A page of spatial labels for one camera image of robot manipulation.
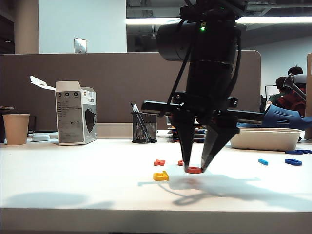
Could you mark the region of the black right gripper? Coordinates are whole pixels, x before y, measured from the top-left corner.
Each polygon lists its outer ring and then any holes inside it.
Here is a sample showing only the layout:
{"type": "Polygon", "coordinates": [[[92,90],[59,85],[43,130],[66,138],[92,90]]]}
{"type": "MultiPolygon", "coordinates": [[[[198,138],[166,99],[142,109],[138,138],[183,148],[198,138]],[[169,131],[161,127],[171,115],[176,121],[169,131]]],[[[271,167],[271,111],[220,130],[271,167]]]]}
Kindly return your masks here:
{"type": "Polygon", "coordinates": [[[190,62],[186,90],[173,89],[166,102],[143,102],[147,114],[168,116],[177,130],[184,171],[188,170],[194,140],[194,121],[207,125],[201,156],[201,170],[206,171],[216,154],[240,132],[237,122],[260,124],[263,114],[235,111],[238,100],[231,97],[238,80],[240,61],[223,63],[199,60],[190,62]]]}

